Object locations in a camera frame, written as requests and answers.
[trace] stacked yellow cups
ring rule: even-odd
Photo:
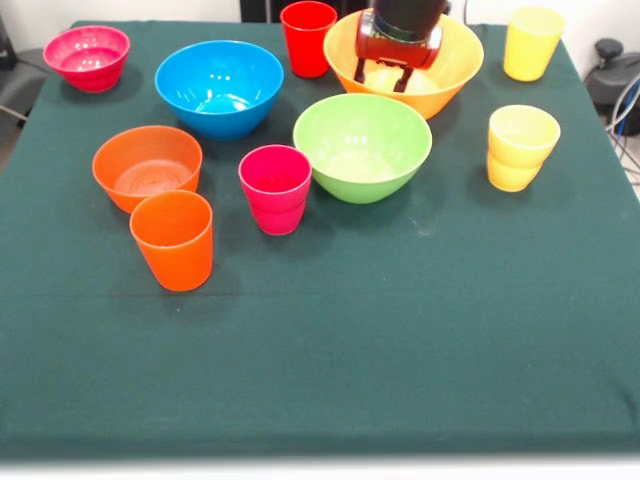
[[[560,125],[544,110],[528,105],[499,108],[489,119],[489,181],[505,192],[524,190],[559,139]]]

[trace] bowl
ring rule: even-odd
[[[329,65],[347,92],[375,93],[415,108],[424,118],[436,115],[480,70],[484,50],[478,37],[464,24],[441,15],[443,40],[440,53],[429,69],[416,69],[404,93],[393,87],[402,69],[367,61],[364,85],[356,82],[356,31],[360,12],[337,22],[325,37],[324,52]]]
[[[127,213],[145,198],[168,190],[198,189],[202,149],[178,128],[146,125],[107,140],[93,157],[93,177]]]
[[[47,44],[42,56],[78,90],[101,93],[118,83],[130,47],[129,37],[117,28],[89,25],[62,32]]]
[[[156,72],[156,90],[196,132],[233,140],[254,130],[282,88],[280,61],[251,43],[217,40],[170,55]]]
[[[411,107],[373,94],[321,100],[296,121],[293,141],[313,178],[349,203],[373,203],[405,185],[431,151],[431,129]]]

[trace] cup rim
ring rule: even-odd
[[[545,12],[555,17],[557,20],[559,20],[560,26],[558,28],[549,29],[545,31],[531,30],[530,28],[527,28],[526,26],[524,26],[520,21],[518,21],[518,17],[527,11]],[[566,20],[564,16],[560,14],[560,12],[552,8],[542,7],[537,5],[525,5],[520,8],[517,8],[511,13],[509,17],[509,24],[519,28],[520,30],[526,31],[529,35],[533,35],[536,37],[548,37],[550,35],[558,35],[558,34],[561,35],[562,33],[564,33]]]
[[[203,162],[202,146],[193,137],[193,135],[190,135],[189,133],[185,132],[184,130],[182,130],[180,128],[170,127],[169,125],[141,125],[139,127],[129,128],[128,130],[123,130],[122,132],[116,133],[112,137],[108,138],[102,145],[100,145],[100,148],[98,148],[98,150],[96,150],[96,153],[93,155],[93,161],[91,162],[91,173],[93,174],[93,178],[98,183],[98,185],[100,185],[105,191],[107,191],[109,193],[116,194],[116,195],[123,195],[123,196],[130,197],[130,198],[143,198],[143,199],[146,199],[149,196],[158,195],[159,193],[164,193],[164,192],[158,192],[158,193],[149,195],[149,194],[144,194],[144,193],[127,193],[127,192],[123,192],[121,190],[116,190],[115,188],[106,185],[102,181],[100,176],[96,173],[96,164],[98,163],[98,158],[99,158],[100,154],[102,153],[102,151],[107,147],[107,145],[109,145],[110,143],[112,143],[113,141],[115,141],[115,140],[117,140],[117,139],[119,139],[121,137],[129,136],[129,135],[131,135],[133,133],[136,133],[136,132],[139,132],[141,130],[173,131],[175,133],[180,134],[180,136],[182,136],[184,139],[188,140],[189,143],[195,145],[195,147],[197,149],[197,152],[198,152],[198,165],[196,166],[194,171],[191,173],[191,175],[189,175],[189,177],[184,182],[182,182],[180,185],[178,185],[175,189],[181,189],[184,185],[189,183],[191,180],[193,180],[193,178],[195,176],[197,176],[199,174],[200,170],[202,169],[202,162]]]
[[[336,177],[334,175],[330,175],[326,172],[323,171],[323,169],[318,168],[316,166],[313,165],[313,163],[311,163],[311,167],[313,170],[329,177],[332,178],[334,180],[338,180],[340,182],[346,182],[346,183],[350,183],[350,184],[354,184],[354,185],[380,185],[382,183],[386,183],[386,182],[390,182],[390,181],[394,181],[397,180],[399,178],[404,177],[405,175],[409,175],[411,172],[414,172],[416,169],[420,168],[420,166],[422,164],[424,164],[427,160],[427,158],[429,157],[429,155],[431,154],[431,150],[433,149],[433,132],[431,131],[431,127],[429,126],[429,123],[424,119],[424,117],[420,114],[420,112],[418,112],[416,109],[414,109],[413,107],[410,107],[409,105],[405,104],[404,102],[401,102],[400,100],[396,100],[394,98],[390,98],[390,97],[384,97],[381,95],[376,95],[374,93],[341,93],[338,95],[333,95],[331,97],[327,97],[327,98],[323,98],[322,100],[317,101],[316,103],[310,105],[309,107],[307,107],[306,110],[304,110],[300,116],[298,117],[298,119],[296,120],[295,125],[293,126],[293,142],[294,144],[297,143],[296,142],[296,138],[298,137],[298,131],[301,128],[300,124],[303,120],[303,117],[305,116],[305,114],[307,114],[308,112],[310,112],[312,109],[314,108],[318,108],[319,105],[322,105],[324,103],[328,103],[331,101],[339,101],[339,99],[341,98],[355,98],[355,97],[370,97],[372,98],[373,101],[382,101],[382,102],[391,102],[389,103],[389,105],[394,105],[398,108],[404,108],[404,109],[408,109],[408,111],[410,111],[415,117],[417,117],[425,126],[425,133],[426,136],[428,137],[428,142],[427,142],[427,147],[425,149],[424,152],[424,157],[422,158],[422,160],[420,162],[417,162],[415,165],[412,165],[410,168],[406,169],[406,171],[403,171],[400,174],[395,175],[392,179],[389,180],[383,180],[383,181],[358,181],[358,180],[345,180],[343,178],[340,177]]]
[[[505,110],[512,110],[512,109],[535,111],[536,113],[541,113],[544,116],[546,116],[548,119],[552,121],[552,123],[556,127],[556,134],[554,135],[553,139],[542,145],[525,145],[522,143],[514,142],[513,140],[510,140],[509,138],[506,138],[504,135],[501,135],[500,133],[498,133],[497,130],[493,127],[496,116]],[[553,115],[551,115],[549,112],[541,108],[534,107],[533,105],[524,105],[524,104],[504,105],[494,110],[491,116],[489,117],[489,130],[493,132],[493,134],[497,138],[499,138],[501,141],[508,143],[509,145],[513,145],[515,147],[521,148],[523,150],[544,150],[546,148],[553,147],[556,143],[558,143],[558,140],[560,140],[560,136],[562,134],[562,128],[560,127],[560,123],[558,122],[558,120],[556,120],[556,118]]]
[[[296,7],[299,8],[303,5],[309,5],[309,4],[322,6],[323,8],[326,7],[327,9],[331,10],[331,12],[333,13],[333,20],[331,20],[331,22],[329,22],[327,25],[323,27],[318,27],[318,28],[300,28],[300,27],[293,26],[289,22],[285,21],[284,15],[287,11]],[[338,12],[336,11],[335,8],[333,8],[331,5],[327,5],[326,3],[316,2],[315,0],[303,0],[301,2],[292,3],[284,7],[280,12],[280,22],[283,25],[286,25],[288,28],[291,28],[292,30],[297,30],[299,32],[319,32],[321,30],[326,30],[327,28],[330,28],[331,26],[335,25],[337,20],[338,20]]]
[[[119,35],[120,37],[124,38],[125,40],[125,48],[122,52],[120,52],[120,55],[118,55],[118,57],[115,60],[112,60],[108,63],[105,63],[104,65],[100,65],[100,67],[98,68],[93,68],[91,70],[84,70],[84,71],[78,71],[78,70],[74,70],[71,68],[62,68],[59,67],[57,65],[54,65],[53,62],[49,59],[49,55],[50,55],[50,50],[51,47],[53,45],[53,42],[55,42],[56,40],[63,38],[67,35],[69,35],[70,33],[79,31],[79,30],[84,30],[84,29],[88,29],[88,28],[96,28],[99,30],[109,30],[111,32],[116,33],[117,35]],[[74,28],[69,28],[67,30],[64,30],[62,32],[60,32],[58,35],[56,35],[55,37],[53,37],[51,40],[49,40],[49,42],[47,43],[47,45],[44,47],[44,49],[42,50],[42,58],[45,61],[45,63],[51,67],[53,70],[55,70],[56,72],[60,72],[60,73],[68,73],[68,74],[82,74],[82,73],[90,73],[90,72],[96,72],[99,70],[102,70],[104,68],[110,67],[118,62],[120,62],[123,58],[126,58],[126,56],[129,54],[129,51],[131,50],[131,40],[129,39],[129,36],[124,33],[122,30],[115,28],[115,27],[110,27],[108,25],[98,25],[98,24],[91,24],[91,25],[82,25],[79,27],[74,27]]]
[[[242,175],[242,166],[244,165],[244,162],[252,155],[261,152],[262,150],[271,150],[271,149],[285,149],[285,150],[289,150],[289,151],[293,151],[295,153],[297,153],[298,155],[300,155],[300,157],[302,159],[304,159],[305,163],[307,164],[307,166],[309,167],[309,172],[307,173],[307,175],[305,176],[304,180],[302,182],[300,182],[299,185],[296,185],[293,188],[290,188],[289,190],[283,190],[281,192],[267,192],[265,190],[260,190],[259,188],[255,188],[253,185],[251,185],[249,182],[247,182],[247,180],[244,178],[244,175]],[[270,145],[263,145],[261,147],[258,148],[254,148],[253,150],[251,150],[249,153],[247,153],[244,157],[242,157],[242,160],[240,160],[240,163],[238,164],[238,176],[240,177],[240,182],[242,182],[242,185],[247,187],[249,190],[256,192],[256,193],[260,193],[262,195],[284,195],[287,193],[293,193],[301,188],[303,188],[308,182],[311,181],[311,177],[313,174],[313,166],[311,165],[311,161],[309,161],[309,158],[300,150],[298,150],[295,147],[291,147],[289,145],[281,145],[278,143],[274,143],[274,144],[270,144]]]
[[[182,196],[197,199],[200,203],[203,203],[204,205],[206,205],[209,218],[207,220],[207,224],[202,229],[202,231],[198,233],[195,237],[187,240],[186,242],[178,243],[176,245],[155,245],[153,243],[147,242],[146,240],[143,240],[140,238],[140,236],[135,232],[135,229],[133,228],[133,220],[134,220],[134,216],[136,215],[137,212],[140,211],[141,208],[144,208],[148,203],[154,201],[158,197],[167,196],[167,195],[182,195]],[[167,190],[166,192],[160,192],[154,195],[150,195],[149,197],[142,200],[138,205],[136,205],[136,207],[131,212],[131,216],[129,217],[129,231],[131,232],[131,235],[136,240],[136,242],[139,242],[140,244],[146,247],[157,249],[157,250],[172,250],[172,249],[182,248],[187,245],[196,243],[198,240],[200,240],[202,237],[204,237],[207,234],[207,232],[209,231],[209,228],[212,225],[213,225],[213,208],[211,207],[211,204],[209,204],[207,199],[198,193],[190,192],[189,190],[181,190],[181,189]]]

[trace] blue bowl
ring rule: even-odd
[[[244,137],[273,107],[282,88],[280,61],[262,47],[211,41],[185,47],[156,71],[156,90],[176,116],[217,140]]]

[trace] yellow cup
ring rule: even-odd
[[[564,32],[564,18],[544,7],[522,7],[509,20],[504,71],[514,80],[533,82],[544,75]]]
[[[489,119],[489,181],[505,192],[524,190],[559,139],[560,125],[544,110],[528,105],[499,108]]]

